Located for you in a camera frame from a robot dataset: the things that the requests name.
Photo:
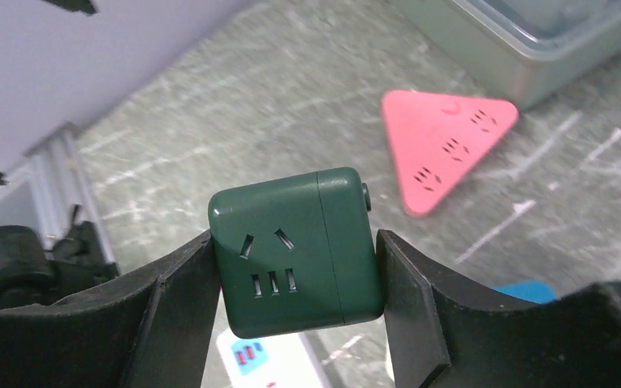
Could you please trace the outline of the white multicolour power strip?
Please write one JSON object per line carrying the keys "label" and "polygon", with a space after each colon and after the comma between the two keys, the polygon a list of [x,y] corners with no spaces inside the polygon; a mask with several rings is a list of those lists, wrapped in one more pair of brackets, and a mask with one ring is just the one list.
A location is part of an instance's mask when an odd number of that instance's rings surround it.
{"label": "white multicolour power strip", "polygon": [[233,387],[331,385],[303,333],[240,339],[227,329],[217,337],[216,344]]}

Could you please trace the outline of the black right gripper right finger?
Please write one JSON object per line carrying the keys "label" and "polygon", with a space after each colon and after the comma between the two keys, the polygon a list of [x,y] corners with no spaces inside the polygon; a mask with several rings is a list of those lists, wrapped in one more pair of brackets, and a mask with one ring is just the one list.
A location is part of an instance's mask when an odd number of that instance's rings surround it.
{"label": "black right gripper right finger", "polygon": [[621,281],[548,303],[482,285],[377,234],[398,387],[621,387]]}

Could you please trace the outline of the pink triangular power strip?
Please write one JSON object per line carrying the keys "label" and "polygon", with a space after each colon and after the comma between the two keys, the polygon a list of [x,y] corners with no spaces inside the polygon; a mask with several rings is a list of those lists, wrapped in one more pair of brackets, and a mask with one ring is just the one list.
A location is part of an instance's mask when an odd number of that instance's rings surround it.
{"label": "pink triangular power strip", "polygon": [[430,213],[518,118],[503,99],[388,91],[382,120],[404,211]]}

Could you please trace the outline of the dark green cube socket adapter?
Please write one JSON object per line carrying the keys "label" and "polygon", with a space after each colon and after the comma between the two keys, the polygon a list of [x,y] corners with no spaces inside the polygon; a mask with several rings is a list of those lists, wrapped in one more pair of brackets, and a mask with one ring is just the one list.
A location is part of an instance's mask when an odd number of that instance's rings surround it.
{"label": "dark green cube socket adapter", "polygon": [[379,318],[370,208],[351,167],[214,194],[209,229],[231,330],[250,339]]}

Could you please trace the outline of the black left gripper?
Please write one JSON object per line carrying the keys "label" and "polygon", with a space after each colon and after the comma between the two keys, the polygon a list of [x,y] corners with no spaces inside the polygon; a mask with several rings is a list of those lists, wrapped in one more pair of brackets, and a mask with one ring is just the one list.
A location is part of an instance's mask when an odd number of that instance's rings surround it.
{"label": "black left gripper", "polygon": [[49,249],[29,227],[0,226],[0,310],[49,306],[119,276],[95,224],[78,221],[81,208],[72,207],[66,235]]}

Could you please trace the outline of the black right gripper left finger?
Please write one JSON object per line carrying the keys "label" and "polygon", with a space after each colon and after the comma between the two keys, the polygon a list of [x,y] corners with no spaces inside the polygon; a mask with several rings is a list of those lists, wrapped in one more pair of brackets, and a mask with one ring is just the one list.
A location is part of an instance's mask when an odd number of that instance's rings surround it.
{"label": "black right gripper left finger", "polygon": [[198,387],[219,293],[204,232],[50,306],[0,310],[0,387]]}

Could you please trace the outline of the blue plug adapter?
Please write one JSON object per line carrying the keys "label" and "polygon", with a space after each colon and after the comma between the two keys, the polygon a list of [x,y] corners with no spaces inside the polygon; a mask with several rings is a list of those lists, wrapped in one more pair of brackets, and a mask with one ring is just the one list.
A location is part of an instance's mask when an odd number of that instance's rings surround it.
{"label": "blue plug adapter", "polygon": [[503,285],[496,287],[495,290],[511,297],[537,304],[553,302],[556,299],[554,291],[548,285],[537,280],[523,281],[512,285]]}

